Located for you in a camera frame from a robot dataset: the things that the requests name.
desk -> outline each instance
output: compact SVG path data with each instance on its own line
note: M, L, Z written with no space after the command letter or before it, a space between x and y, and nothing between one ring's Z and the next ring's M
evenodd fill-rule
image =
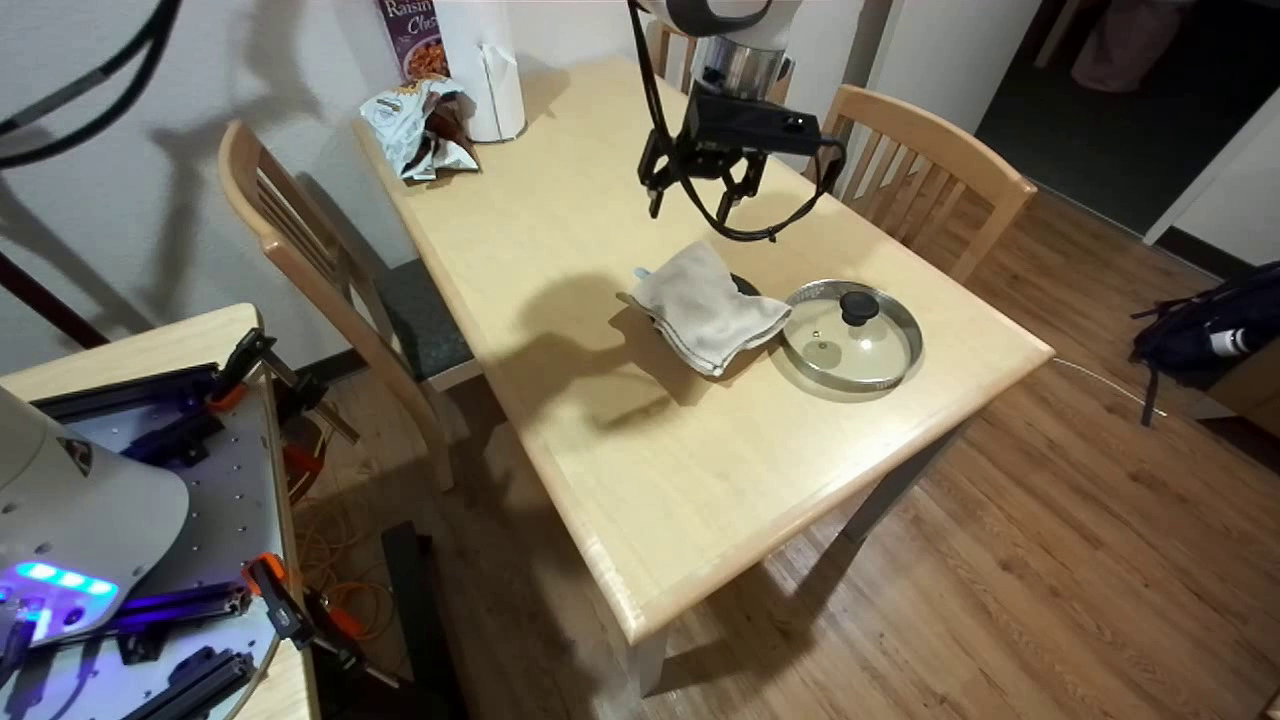
M363 149L631 645L1048 361L1035 338L820 200L781 246L718 253L767 296L825 278L876 286L915 313L924 364L867 404L800 394L767 357L701 381L620 301L637 267L714 238L676 192L649 220L637 66L534 76L526 99L530 131L482 149L477 175L404 188L370 137ZM767 164L742 220L777 220L809 192Z
M51 364L0 376L0 386L23 399L41 399L194 364L225 364L236 340L255 325L261 315L251 305L233 305L208 315L164 325L157 333L140 333L115 345L101 345L75 357L61 357ZM307 661L292 645L278 645L274 666L266 670L242 718L311 718L307 686Z

glass lid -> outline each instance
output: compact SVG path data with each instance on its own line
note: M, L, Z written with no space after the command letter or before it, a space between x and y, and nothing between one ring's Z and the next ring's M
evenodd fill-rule
M895 387L921 361L915 315L872 286L820 280L791 296L787 361L817 386L847 394Z

towel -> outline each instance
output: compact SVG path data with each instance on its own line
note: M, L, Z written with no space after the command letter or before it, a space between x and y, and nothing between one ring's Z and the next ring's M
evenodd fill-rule
M725 376L742 351L767 345L791 313L784 301L745 296L710 239L689 246L658 271L640 267L637 301L701 376Z

baseboard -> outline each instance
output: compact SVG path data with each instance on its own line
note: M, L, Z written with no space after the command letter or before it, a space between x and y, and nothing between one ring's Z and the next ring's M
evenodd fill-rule
M1255 463L1280 477L1280 440L1268 438L1263 429L1250 426L1245 418L1202 422L1202 429L1236 445L1245 456L1254 456Z
M1191 238L1185 230L1169 230L1156 239L1156 249L1165 249L1165 253L1174 253L1174 258L1180 258L1190 263L1202 263L1202 267L1208 267L1211 278L1224 278L1224 280L1254 267L1242 258L1233 258L1233 253L1224 253L1224 249L1218 249L1218 246L1208 246L1208 239L1202 239L1202 238Z

cable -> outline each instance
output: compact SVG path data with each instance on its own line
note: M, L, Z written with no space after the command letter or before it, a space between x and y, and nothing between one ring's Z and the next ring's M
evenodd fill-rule
M14 674L23 670L34 635L37 635L37 621L14 621L10 626L10 635L3 635L3 650L0 650L0 688L14 680Z
M93 141L95 131L112 128L143 96L143 88L154 84L157 66L159 66L159 57L167 48L178 11L179 11L179 0L159 0L157 11L143 22L143 30L120 52L112 52L101 70L93 70L93 72L75 76L74 84L47 94L46 99L3 118L0 119L0 137L10 137L16 128L28 128L41 118L47 118L47 111L74 103L75 96L93 94L95 84L112 81L136 52L143 52L143 61L140 61L136 76L128 81L128 88L101 118L93 118L89 126L80 126L75 131L61 137L51 145L41 145L41 149L16 154L16 155L0 155L0 173L3 168L22 168L22 164L41 164L41 162L61 155L61 154Z
M668 128L668 118L666 118L666 103L658 96L658 84L654 84L654 61L646 52L646 30L640 30L640 0L627 0L627 11L631 11L631 38L637 38L637 61L640 61L640 84L646 84L646 103L649 103L649 118L654 118L654 131L660 131L666 141L666 154L671 162L671 149L676 149L676 137ZM845 168L845 145L836 141L825 141L820 149L833 149L833 162L825 173L812 175L812 195L784 220L777 223L763 223L763 230L729 230L725 220L718 220L703 203L703 195L693 188L689 173L680 168L680 188L683 195L693 200L693 207L729 239L777 239L787 223L795 223L800 216L812 212L812 203L829 192L829 185L841 175Z
M742 33L761 25L773 11L773 0L763 0L748 18L718 18L710 4L668 4L668 18L689 33L689 38L714 38L714 33Z
M1078 376L1088 376L1088 381L1096 381L1096 386L1104 386L1109 394L1134 399L1134 404L1144 408L1144 413L1169 418L1156 399L1138 397L1134 387L1117 386L1112 376L1104 376L1104 372L1096 372L1096 369L1086 369L1086 364L1064 361L1064 357L1051 357L1051 364L1057 364L1057 369L1070 369L1070 372L1078 372Z

